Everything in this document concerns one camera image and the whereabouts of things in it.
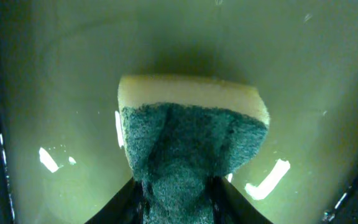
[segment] green scouring pad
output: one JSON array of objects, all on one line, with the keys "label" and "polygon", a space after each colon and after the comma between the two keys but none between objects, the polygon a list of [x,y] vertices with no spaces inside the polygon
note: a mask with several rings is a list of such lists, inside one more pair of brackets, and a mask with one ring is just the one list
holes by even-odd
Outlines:
[{"label": "green scouring pad", "polygon": [[252,159],[269,128],[258,91],[181,75],[128,75],[118,89],[126,157],[150,205],[144,223],[213,223],[205,191]]}]

